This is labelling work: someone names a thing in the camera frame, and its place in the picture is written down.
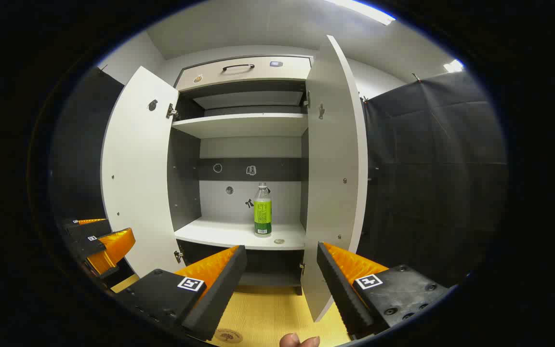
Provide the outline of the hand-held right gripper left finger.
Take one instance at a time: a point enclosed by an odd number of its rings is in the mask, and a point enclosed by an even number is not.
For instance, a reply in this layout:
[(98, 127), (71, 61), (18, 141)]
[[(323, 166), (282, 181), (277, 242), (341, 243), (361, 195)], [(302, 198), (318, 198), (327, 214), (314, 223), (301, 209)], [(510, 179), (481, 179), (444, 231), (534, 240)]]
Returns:
[(117, 303), (178, 338), (209, 341), (247, 265), (237, 245), (180, 269), (160, 268), (121, 290)]

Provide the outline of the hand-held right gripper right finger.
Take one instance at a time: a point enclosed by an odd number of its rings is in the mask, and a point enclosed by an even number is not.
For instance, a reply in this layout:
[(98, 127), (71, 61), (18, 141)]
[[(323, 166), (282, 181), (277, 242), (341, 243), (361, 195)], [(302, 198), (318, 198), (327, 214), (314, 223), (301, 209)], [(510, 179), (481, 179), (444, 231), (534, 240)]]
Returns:
[(408, 265), (386, 267), (318, 242), (317, 264), (353, 340), (417, 316), (449, 292)]

